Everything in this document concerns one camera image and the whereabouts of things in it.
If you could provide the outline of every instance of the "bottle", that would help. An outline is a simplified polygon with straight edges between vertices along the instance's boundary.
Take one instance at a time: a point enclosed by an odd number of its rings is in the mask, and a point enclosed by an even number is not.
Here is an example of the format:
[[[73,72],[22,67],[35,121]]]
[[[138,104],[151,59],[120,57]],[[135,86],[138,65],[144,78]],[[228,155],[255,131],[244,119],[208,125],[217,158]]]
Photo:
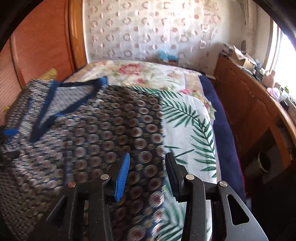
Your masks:
[[[274,81],[274,76],[275,76],[275,71],[273,70],[271,72],[270,75],[266,76],[265,80],[264,80],[264,85],[267,87],[267,88],[273,88],[274,87],[274,84],[275,84],[275,81]]]

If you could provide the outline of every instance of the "wooden cabinet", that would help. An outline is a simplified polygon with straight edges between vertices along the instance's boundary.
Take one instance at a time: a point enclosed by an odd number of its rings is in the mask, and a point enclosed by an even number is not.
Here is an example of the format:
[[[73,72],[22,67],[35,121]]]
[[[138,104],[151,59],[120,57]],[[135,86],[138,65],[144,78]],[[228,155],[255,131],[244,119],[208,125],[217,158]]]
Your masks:
[[[280,150],[284,166],[290,165],[294,157],[277,123],[280,120],[293,146],[296,128],[282,106],[260,82],[222,56],[218,58],[215,77],[215,90],[232,129],[242,167],[258,151],[266,151],[274,144]]]

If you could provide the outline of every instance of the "white curtain with circles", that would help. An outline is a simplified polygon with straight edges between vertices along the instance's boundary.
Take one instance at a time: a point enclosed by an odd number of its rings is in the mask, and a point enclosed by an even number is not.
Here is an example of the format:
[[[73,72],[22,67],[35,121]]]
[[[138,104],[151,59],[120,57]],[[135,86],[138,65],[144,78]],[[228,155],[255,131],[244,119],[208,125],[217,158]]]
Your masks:
[[[180,66],[205,70],[220,21],[213,0],[85,0],[87,61],[156,62],[164,50]]]

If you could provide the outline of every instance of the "copper colored bolt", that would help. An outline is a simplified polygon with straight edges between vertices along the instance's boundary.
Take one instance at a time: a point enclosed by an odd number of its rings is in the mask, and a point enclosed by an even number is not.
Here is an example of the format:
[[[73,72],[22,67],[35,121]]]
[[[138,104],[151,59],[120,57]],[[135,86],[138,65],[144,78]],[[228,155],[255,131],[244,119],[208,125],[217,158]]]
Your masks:
[[[70,188],[73,188],[75,186],[76,186],[76,182],[74,182],[74,181],[71,181],[68,183],[68,187],[70,187]]]

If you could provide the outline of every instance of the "dark patterned garment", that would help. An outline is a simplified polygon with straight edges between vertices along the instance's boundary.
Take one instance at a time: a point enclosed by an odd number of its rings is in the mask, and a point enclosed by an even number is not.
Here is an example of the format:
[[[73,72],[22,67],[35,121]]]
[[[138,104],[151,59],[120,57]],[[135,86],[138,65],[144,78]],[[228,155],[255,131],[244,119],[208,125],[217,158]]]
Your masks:
[[[0,175],[0,210],[18,239],[29,237],[66,183],[99,177],[129,152],[124,195],[110,206],[113,236],[154,240],[164,212],[160,100],[122,86],[99,90],[99,81],[76,88],[77,83],[33,80],[10,108],[7,129],[18,134],[1,146],[6,169]],[[7,151],[19,151],[19,157],[9,158]]]

